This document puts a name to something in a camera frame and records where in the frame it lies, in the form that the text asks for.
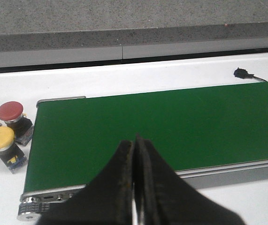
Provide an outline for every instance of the white surface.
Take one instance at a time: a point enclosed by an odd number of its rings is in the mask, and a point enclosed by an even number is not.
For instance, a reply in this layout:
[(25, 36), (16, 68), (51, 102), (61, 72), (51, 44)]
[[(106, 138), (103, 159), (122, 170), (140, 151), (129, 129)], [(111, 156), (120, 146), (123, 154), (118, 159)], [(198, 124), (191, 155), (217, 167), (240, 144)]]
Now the white surface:
[[(0, 74), (0, 105), (19, 101), (32, 121), (36, 102), (45, 98), (99, 97), (158, 90), (252, 83), (234, 70), (268, 80), (268, 53)], [(29, 155), (30, 144), (22, 147)], [(26, 168), (12, 175), (0, 160), (0, 225), (31, 225), (16, 219)], [(201, 190), (235, 210), (249, 225), (268, 225), (268, 180)]]

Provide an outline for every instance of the granite surface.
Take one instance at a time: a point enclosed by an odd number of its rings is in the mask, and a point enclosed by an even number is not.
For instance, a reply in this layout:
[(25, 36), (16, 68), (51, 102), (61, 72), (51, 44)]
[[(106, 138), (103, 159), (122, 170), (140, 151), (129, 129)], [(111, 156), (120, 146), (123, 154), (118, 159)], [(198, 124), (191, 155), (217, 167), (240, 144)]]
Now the granite surface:
[(0, 0), (0, 53), (250, 38), (268, 0)]

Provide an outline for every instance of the cable connector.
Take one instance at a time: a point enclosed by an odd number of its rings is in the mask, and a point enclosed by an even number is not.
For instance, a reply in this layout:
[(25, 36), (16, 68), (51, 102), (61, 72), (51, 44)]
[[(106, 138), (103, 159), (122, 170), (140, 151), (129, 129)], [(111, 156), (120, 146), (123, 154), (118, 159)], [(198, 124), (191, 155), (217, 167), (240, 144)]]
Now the cable connector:
[(245, 69), (239, 67), (234, 71), (234, 76), (241, 79), (256, 79), (257, 81), (267, 82), (266, 80), (256, 77), (255, 74), (249, 74)]

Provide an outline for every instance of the green conveyor belt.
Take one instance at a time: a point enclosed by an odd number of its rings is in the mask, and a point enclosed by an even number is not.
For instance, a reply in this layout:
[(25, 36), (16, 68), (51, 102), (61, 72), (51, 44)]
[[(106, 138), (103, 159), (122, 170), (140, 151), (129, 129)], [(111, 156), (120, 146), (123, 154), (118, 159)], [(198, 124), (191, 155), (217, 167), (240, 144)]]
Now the green conveyor belt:
[(41, 102), (24, 192), (89, 183), (136, 133), (177, 171), (268, 159), (268, 82)]

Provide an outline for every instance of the gray countertop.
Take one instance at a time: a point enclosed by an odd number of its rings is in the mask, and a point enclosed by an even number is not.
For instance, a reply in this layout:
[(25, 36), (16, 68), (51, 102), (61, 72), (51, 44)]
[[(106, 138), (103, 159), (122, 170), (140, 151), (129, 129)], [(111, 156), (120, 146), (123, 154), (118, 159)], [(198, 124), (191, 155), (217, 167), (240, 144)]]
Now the gray countertop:
[(268, 0), (0, 0), (0, 67), (259, 47)]

